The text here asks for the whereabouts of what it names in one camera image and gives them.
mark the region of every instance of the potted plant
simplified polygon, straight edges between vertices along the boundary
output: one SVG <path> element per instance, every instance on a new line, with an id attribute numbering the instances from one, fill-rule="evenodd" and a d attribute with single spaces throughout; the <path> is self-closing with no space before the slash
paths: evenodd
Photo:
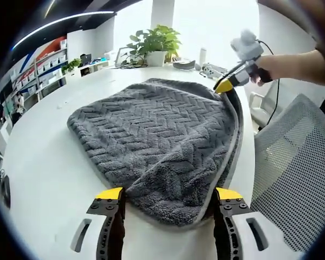
<path id="1" fill-rule="evenodd" d="M 82 61 L 79 58 L 74 59 L 73 61 L 70 61 L 65 66 L 61 67 L 61 72 L 65 75 L 66 73 L 72 73 L 75 68 L 78 68 L 79 65 L 81 65 Z"/>
<path id="2" fill-rule="evenodd" d="M 130 63 L 139 63 L 141 56 L 148 66 L 163 66 L 165 61 L 171 61 L 172 55 L 178 56 L 177 50 L 181 42 L 177 35 L 180 33 L 164 25 L 158 25 L 154 30 L 139 30 L 130 39 L 127 47 L 133 49 L 127 54 Z"/>

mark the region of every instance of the gray microfiber towel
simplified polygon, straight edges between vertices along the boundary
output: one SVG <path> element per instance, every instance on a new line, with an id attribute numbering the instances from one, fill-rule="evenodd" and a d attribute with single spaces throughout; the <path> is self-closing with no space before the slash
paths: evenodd
<path id="1" fill-rule="evenodd" d="M 160 223 L 193 227 L 226 187 L 242 140 L 236 92 L 162 79 L 133 84 L 75 111 L 68 127 L 112 187 Z"/>

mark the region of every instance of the white mesh chair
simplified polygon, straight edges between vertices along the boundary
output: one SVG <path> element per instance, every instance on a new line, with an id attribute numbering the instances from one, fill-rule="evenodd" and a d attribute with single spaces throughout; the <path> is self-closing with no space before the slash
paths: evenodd
<path id="1" fill-rule="evenodd" d="M 325 115 L 299 95 L 255 136 L 252 210 L 307 251 L 325 224 Z"/>
<path id="2" fill-rule="evenodd" d="M 278 91 L 278 81 L 274 81 L 271 83 L 271 86 L 265 96 L 259 95 L 255 92 L 251 92 L 249 96 L 249 107 L 252 119 L 257 123 L 260 127 L 265 127 L 271 114 L 273 113 L 276 101 L 277 101 L 277 91 Z M 278 106 L 273 115 L 273 118 L 278 116 L 284 108 L 286 108 L 296 97 L 296 94 L 292 93 L 289 88 L 285 86 L 282 82 L 279 84 L 279 96 L 278 96 Z M 258 102 L 254 102 L 255 100 L 259 101 L 259 106 L 255 106 Z"/>

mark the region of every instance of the window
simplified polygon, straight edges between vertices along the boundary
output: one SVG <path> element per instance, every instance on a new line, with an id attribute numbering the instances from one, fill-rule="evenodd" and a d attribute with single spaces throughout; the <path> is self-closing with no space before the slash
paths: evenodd
<path id="1" fill-rule="evenodd" d="M 150 29 L 153 0 L 143 0 L 120 10 L 114 20 L 114 49 L 130 43 L 130 35 Z"/>
<path id="2" fill-rule="evenodd" d="M 175 0 L 173 28 L 180 32 L 179 55 L 199 61 L 206 48 L 206 62 L 231 68 L 238 61 L 230 47 L 243 29 L 259 33 L 256 0 Z"/>

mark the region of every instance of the black cable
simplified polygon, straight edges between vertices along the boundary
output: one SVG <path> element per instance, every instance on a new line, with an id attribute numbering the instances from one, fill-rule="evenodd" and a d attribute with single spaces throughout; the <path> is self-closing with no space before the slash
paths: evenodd
<path id="1" fill-rule="evenodd" d="M 271 54 L 274 55 L 271 48 L 265 42 L 258 40 L 258 43 L 262 43 L 263 45 L 265 45 L 270 50 Z M 273 115 L 275 114 L 275 112 L 277 110 L 278 97 L 279 97 L 279 94 L 280 94 L 280 83 L 281 83 L 281 79 L 278 79 L 276 106 L 275 106 L 275 109 L 273 110 L 273 112 L 272 112 L 272 114 L 270 116 L 270 119 L 269 119 L 269 121 L 267 122 L 266 125 L 268 125 L 271 122 L 271 119 L 272 119 Z"/>

